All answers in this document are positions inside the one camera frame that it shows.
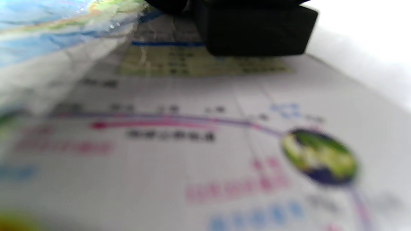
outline white surface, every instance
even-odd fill
[[[148,114],[156,114],[161,105],[177,104],[181,115],[237,120],[248,118],[280,132],[296,126],[315,125],[304,115],[321,116],[326,120],[324,125],[318,125],[321,130],[343,141],[363,163],[358,182],[353,187],[369,199],[388,189],[399,200],[407,202],[408,192],[411,192],[409,185],[403,185],[400,178],[393,178],[407,173],[407,163],[397,161],[406,152],[407,144],[403,139],[407,136],[391,136],[399,130],[411,131],[411,122],[407,123],[405,113],[310,57],[287,58],[286,61],[296,73],[202,79],[118,76],[120,82],[116,89],[80,84],[65,102],[81,103],[84,112],[98,113],[110,113],[113,103],[127,103],[134,106],[136,113]],[[112,78],[107,74],[101,75],[101,71],[97,68],[88,77],[96,80]],[[290,103],[299,104],[302,118],[284,119],[278,112],[270,110],[273,104]],[[224,114],[205,114],[205,108],[218,105],[226,108]],[[387,111],[371,114],[381,106]],[[255,119],[261,113],[270,119]],[[358,211],[349,191],[338,188],[325,190],[298,174],[284,157],[279,147],[279,137],[213,122],[203,124],[215,127],[216,140],[211,143],[186,139],[144,141],[127,136],[130,129],[170,132],[176,129],[186,132],[198,130],[194,128],[151,126],[101,131],[91,129],[91,124],[98,121],[141,120],[113,116],[106,119],[98,115],[55,118],[44,123],[54,134],[28,134],[28,140],[60,142],[60,146],[39,145],[25,151],[15,150],[7,156],[3,163],[10,166],[35,165],[38,172],[26,182],[3,181],[0,185],[0,206],[27,208],[43,215],[45,220],[72,220],[72,225],[77,225],[79,231],[136,230],[136,227],[147,230],[213,231],[208,226],[214,215],[222,214],[230,219],[230,214],[235,211],[247,215],[258,208],[265,210],[272,203],[294,199],[305,201],[307,195],[319,195],[337,204],[342,213],[331,214],[322,208],[313,211],[315,208],[305,205],[305,219],[300,222],[290,220],[281,230],[294,231],[304,227],[318,231],[326,230],[329,224],[338,224],[341,231],[365,230],[359,223]],[[53,148],[61,147],[61,142],[67,141],[71,144],[109,141],[113,149],[105,155],[81,154],[70,148],[64,152],[53,151]],[[389,159],[381,158],[391,150]],[[290,188],[240,199],[210,200],[200,205],[185,199],[185,188],[189,184],[203,185],[258,176],[249,169],[251,160],[270,156],[280,159],[291,182]],[[384,181],[381,185],[382,177],[390,181]],[[59,223],[51,225],[58,230],[63,226],[70,227]]]
[[[409,1],[312,0],[320,17],[307,52],[411,110]]]

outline pink line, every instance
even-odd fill
[[[141,121],[141,122],[97,122],[93,123],[94,129],[105,129],[112,127],[188,127],[197,129],[215,130],[215,127],[209,125],[192,124],[175,121]]]

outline black object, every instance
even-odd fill
[[[299,55],[318,13],[295,0],[192,0],[191,9],[208,51],[218,56]]]
[[[188,0],[146,0],[146,2],[166,14],[179,14],[187,6]]]

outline map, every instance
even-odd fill
[[[135,26],[130,41],[46,118],[13,108],[1,117],[8,149],[0,230],[392,231],[402,224],[404,198],[381,196],[370,174],[382,168],[374,156],[386,153],[375,142],[384,133],[367,122],[386,120],[369,111],[386,103],[324,63],[307,55],[213,57],[186,16],[139,0],[2,4],[9,12],[0,16],[0,44],[30,54],[2,54],[3,65],[56,51],[43,47],[49,41],[68,49],[117,23]],[[12,14],[30,18],[10,21],[18,18]],[[11,130],[15,142],[6,145]]]
[[[0,3],[0,67],[121,30],[142,0],[5,0]]]

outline circular photo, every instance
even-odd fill
[[[358,169],[345,145],[320,132],[293,130],[283,138],[282,149],[299,171],[323,185],[348,184]]]

